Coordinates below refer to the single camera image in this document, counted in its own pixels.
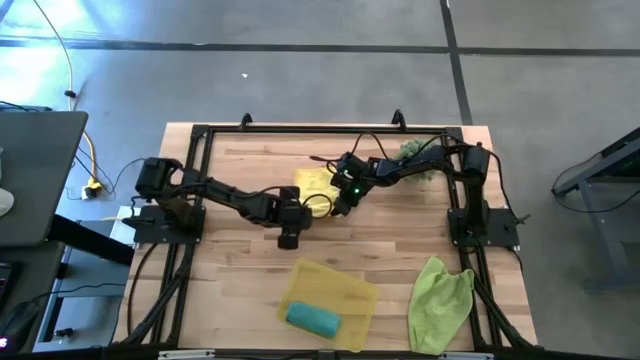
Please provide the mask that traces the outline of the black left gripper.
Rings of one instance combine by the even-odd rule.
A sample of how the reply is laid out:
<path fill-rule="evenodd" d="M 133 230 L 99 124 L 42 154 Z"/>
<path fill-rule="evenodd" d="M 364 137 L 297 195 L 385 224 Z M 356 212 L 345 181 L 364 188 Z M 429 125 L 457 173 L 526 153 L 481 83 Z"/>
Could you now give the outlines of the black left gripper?
<path fill-rule="evenodd" d="M 297 186 L 279 186 L 276 196 L 269 208 L 269 225 L 280 228 L 277 238 L 279 249 L 297 249 L 299 236 L 308 230 L 313 222 L 312 210 L 300 202 L 300 188 Z"/>

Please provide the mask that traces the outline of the yellow microfiber towel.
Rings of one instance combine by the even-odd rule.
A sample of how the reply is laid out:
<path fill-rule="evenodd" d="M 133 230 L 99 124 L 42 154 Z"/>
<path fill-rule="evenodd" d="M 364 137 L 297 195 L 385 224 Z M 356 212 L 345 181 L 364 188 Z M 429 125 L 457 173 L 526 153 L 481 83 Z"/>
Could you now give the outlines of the yellow microfiber towel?
<path fill-rule="evenodd" d="M 299 200 L 309 207 L 316 219 L 328 216 L 339 189 L 331 184 L 333 174 L 325 168 L 297 169 L 294 183 L 300 190 Z"/>

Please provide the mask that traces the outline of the yellow translucent plastic basket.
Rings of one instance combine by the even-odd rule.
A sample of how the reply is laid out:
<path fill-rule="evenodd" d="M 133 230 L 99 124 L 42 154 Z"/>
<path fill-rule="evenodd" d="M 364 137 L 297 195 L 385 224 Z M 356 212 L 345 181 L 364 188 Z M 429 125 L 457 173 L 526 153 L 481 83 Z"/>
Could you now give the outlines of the yellow translucent plastic basket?
<path fill-rule="evenodd" d="M 378 296 L 378 288 L 369 282 L 300 258 L 292 269 L 276 318 L 286 325 L 357 353 L 366 344 Z M 289 324 L 285 320 L 285 313 L 292 302 L 303 302 L 340 315 L 342 322 L 337 335 L 324 338 Z"/>

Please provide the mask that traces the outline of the teal microfiber towel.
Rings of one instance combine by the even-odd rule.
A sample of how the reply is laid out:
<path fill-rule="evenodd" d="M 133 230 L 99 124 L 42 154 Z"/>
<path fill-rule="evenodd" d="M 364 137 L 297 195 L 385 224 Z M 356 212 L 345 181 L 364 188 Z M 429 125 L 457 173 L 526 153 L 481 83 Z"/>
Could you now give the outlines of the teal microfiber towel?
<path fill-rule="evenodd" d="M 334 338 L 342 317 L 326 309 L 303 302 L 292 302 L 285 313 L 285 320 L 302 330 L 324 337 Z"/>

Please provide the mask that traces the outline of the green microfiber towel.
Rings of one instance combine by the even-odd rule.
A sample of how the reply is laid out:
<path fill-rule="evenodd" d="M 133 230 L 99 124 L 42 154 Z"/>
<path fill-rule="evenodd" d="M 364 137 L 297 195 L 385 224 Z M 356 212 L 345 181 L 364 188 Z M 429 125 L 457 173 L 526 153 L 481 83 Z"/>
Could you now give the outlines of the green microfiber towel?
<path fill-rule="evenodd" d="M 451 274 L 430 257 L 412 288 L 407 320 L 412 352 L 440 355 L 469 316 L 474 302 L 472 270 Z"/>

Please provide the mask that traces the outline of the potted green succulent plant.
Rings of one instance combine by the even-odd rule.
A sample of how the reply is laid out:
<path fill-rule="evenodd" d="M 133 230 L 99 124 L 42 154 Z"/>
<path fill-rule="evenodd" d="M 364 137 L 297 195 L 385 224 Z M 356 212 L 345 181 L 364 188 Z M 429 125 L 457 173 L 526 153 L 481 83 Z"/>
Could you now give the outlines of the potted green succulent plant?
<path fill-rule="evenodd" d="M 439 145 L 440 141 L 437 138 L 423 139 L 414 138 L 400 145 L 399 152 L 395 155 L 396 160 L 409 158 L 418 153 L 423 153 L 430 149 L 434 145 Z M 406 181 L 412 182 L 430 182 L 433 179 L 434 171 L 429 170 L 422 173 L 417 173 L 406 178 Z"/>

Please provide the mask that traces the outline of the black desk crossbar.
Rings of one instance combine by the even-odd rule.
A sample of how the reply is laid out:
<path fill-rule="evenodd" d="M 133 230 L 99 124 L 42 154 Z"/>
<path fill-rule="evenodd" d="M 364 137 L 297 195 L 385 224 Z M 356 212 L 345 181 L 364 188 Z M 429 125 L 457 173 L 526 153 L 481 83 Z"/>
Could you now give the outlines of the black desk crossbar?
<path fill-rule="evenodd" d="M 121 265 L 130 265 L 134 256 L 131 246 L 59 215 L 52 218 L 47 240 L 64 243 L 66 246 Z"/>

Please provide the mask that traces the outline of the grey low cabinet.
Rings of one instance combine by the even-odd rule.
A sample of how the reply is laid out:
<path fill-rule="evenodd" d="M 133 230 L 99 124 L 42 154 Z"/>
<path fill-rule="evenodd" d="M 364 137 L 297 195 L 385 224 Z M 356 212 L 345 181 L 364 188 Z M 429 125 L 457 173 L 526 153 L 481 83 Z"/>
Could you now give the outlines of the grey low cabinet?
<path fill-rule="evenodd" d="M 113 221 L 75 221 L 110 237 Z M 91 348 L 109 344 L 124 296 L 128 265 L 55 241 L 64 251 L 43 305 L 35 352 Z"/>

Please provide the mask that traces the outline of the grey metal cart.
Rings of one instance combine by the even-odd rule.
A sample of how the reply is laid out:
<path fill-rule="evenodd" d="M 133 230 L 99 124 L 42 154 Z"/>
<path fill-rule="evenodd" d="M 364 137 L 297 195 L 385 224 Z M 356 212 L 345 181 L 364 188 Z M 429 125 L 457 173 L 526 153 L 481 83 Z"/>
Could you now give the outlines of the grey metal cart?
<path fill-rule="evenodd" d="M 640 289 L 640 127 L 557 178 L 551 192 L 566 210 L 586 214 L 607 264 L 607 275 L 584 285 L 601 293 Z"/>

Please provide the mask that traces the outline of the dark grey desk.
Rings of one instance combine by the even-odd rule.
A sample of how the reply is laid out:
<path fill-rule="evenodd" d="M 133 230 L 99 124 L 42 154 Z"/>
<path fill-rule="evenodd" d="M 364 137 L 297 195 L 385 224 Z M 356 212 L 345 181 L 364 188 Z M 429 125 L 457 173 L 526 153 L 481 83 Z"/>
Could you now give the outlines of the dark grey desk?
<path fill-rule="evenodd" d="M 46 240 L 87 120 L 82 111 L 0 113 L 0 188 L 14 196 L 0 247 Z"/>

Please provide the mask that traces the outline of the black computer mouse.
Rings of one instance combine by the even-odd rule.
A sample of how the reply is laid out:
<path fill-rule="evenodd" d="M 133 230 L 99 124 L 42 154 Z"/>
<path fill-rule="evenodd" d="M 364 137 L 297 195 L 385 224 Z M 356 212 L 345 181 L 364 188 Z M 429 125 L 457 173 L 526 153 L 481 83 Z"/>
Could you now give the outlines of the black computer mouse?
<path fill-rule="evenodd" d="M 39 311 L 35 301 L 25 301 L 0 319 L 0 353 L 15 353 L 24 347 Z"/>

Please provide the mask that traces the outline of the black aluminium table frame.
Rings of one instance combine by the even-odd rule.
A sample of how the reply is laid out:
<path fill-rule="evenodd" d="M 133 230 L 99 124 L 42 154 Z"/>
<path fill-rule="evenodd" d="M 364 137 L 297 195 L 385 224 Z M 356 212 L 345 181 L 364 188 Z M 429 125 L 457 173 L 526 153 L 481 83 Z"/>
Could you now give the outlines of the black aluminium table frame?
<path fill-rule="evenodd" d="M 346 152 L 362 160 L 396 160 L 400 145 L 414 138 L 490 151 L 484 199 L 489 208 L 510 210 L 490 134 L 482 126 L 171 123 L 162 153 L 154 158 L 176 159 L 247 193 L 268 188 L 277 195 L 279 186 L 296 186 L 297 169 L 325 168 L 334 174 Z M 212 349 L 219 358 L 315 357 L 325 349 L 347 350 L 276 318 L 292 269 L 303 258 L 378 288 L 366 344 L 352 353 L 400 357 L 410 351 L 413 285 L 427 260 L 438 257 L 451 274 L 470 269 L 475 276 L 473 306 L 452 340 L 453 349 L 531 348 L 532 320 L 512 247 L 454 246 L 447 212 L 465 208 L 465 184 L 440 171 L 430 182 L 406 178 L 372 188 L 347 216 L 313 217 L 294 250 L 277 247 L 279 228 L 254 225 L 231 208 L 199 199 L 206 208 L 199 243 L 138 243 L 115 343 L 162 351 Z"/>

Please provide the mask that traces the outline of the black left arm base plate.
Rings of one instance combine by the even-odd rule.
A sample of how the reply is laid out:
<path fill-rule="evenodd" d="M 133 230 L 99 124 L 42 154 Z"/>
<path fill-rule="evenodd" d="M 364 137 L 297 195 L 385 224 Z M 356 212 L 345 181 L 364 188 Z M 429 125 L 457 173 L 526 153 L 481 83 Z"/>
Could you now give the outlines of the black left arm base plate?
<path fill-rule="evenodd" d="M 126 219 L 124 223 L 135 229 L 136 243 L 190 245 L 201 241 L 205 215 L 204 207 L 196 207 L 192 224 L 180 228 L 159 206 L 145 206 L 138 216 Z"/>

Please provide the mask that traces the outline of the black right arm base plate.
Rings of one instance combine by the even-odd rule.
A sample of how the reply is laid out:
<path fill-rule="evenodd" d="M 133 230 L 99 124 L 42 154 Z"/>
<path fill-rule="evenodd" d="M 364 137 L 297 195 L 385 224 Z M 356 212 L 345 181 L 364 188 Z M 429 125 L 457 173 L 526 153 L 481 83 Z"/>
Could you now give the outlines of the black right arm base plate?
<path fill-rule="evenodd" d="M 447 212 L 451 242 L 458 247 L 513 247 L 519 244 L 518 222 L 508 209 L 479 212 L 450 209 Z"/>

